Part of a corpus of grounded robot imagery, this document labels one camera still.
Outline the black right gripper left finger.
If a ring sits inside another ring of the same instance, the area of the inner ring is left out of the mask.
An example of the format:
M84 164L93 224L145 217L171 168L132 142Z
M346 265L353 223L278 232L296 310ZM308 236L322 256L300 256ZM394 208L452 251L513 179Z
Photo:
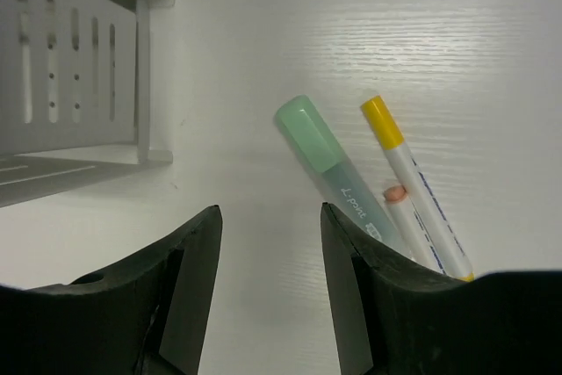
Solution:
M1 290L4 374L195 374L220 258L209 206L68 285Z

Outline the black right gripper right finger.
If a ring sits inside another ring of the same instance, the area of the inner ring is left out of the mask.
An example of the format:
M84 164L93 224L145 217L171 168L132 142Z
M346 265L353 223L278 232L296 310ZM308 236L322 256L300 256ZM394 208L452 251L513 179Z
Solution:
M328 203L321 244L342 373L560 373L559 271L460 281L405 258Z

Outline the long green highlighter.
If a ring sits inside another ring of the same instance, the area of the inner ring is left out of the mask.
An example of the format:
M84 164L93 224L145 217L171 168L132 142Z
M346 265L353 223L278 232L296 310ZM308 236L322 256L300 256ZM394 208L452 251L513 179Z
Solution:
M296 96L282 105L275 121L325 199L370 237L410 257L401 234L309 97Z

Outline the orange-capped white pen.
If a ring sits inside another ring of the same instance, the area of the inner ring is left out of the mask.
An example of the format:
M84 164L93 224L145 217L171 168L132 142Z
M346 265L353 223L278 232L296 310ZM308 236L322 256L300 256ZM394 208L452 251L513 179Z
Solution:
M384 198L386 207L410 248L414 260L419 265L442 273L443 266L433 242L405 188L402 185L390 187L385 190Z

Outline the yellow-capped white pen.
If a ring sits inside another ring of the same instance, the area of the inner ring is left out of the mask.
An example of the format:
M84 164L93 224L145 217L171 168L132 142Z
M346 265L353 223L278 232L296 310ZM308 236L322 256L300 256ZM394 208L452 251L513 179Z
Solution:
M396 185L405 188L421 217L443 266L442 274L472 281L472 266L383 99L376 96L365 102L361 110L397 177Z

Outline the white four-slot pen organizer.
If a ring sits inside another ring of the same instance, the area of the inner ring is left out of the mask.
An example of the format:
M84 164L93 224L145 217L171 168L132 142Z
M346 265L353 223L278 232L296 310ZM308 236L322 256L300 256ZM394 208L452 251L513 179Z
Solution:
M1 203L168 165L151 146L150 12L175 0L1 0Z

